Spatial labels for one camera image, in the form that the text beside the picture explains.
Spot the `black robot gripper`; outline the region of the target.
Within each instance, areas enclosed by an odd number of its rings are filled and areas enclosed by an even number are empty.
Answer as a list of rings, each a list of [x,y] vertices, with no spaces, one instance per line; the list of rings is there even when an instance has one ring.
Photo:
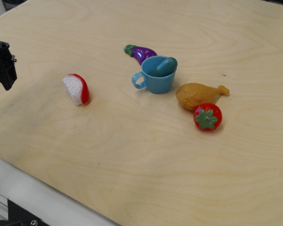
[[[7,42],[0,41],[0,83],[5,90],[10,90],[17,80],[15,69],[15,56],[9,50]]]

